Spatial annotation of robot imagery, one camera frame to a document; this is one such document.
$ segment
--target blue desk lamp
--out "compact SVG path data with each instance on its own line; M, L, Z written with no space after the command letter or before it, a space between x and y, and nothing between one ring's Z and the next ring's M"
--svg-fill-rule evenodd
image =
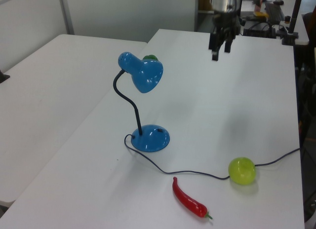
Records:
M134 85L141 93L150 92L159 83L163 73L162 63L155 58L151 55L140 60L130 52L122 53L118 58L118 65L122 70L113 81L115 92L134 107L138 128L133 132L131 142L134 148L143 152L156 152L165 148L170 141L169 133L158 125L141 126L135 103L118 91L117 81L127 72L132 76Z

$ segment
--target white wall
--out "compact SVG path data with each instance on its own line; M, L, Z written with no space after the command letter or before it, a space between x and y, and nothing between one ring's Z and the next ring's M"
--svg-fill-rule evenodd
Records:
M0 70L7 71L66 33L60 0L10 0L0 4Z
M194 31L197 0L67 0L75 35L148 42L159 28Z

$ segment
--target chili pepper stem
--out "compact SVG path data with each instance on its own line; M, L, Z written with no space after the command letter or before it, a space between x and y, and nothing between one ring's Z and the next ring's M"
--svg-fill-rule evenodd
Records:
M208 212L206 213L206 215L205 215L204 217L205 217L205 218L213 219L213 218L208 214Z

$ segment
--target metal cylinder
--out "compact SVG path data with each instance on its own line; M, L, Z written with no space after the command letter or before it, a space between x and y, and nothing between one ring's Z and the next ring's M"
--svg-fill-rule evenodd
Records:
M240 8L240 0L211 0L214 11L229 13Z

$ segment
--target green lime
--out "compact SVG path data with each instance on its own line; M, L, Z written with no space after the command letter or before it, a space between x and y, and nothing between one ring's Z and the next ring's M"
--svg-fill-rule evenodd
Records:
M249 185L256 178L255 164L247 157L238 157L229 164L228 173L235 183Z

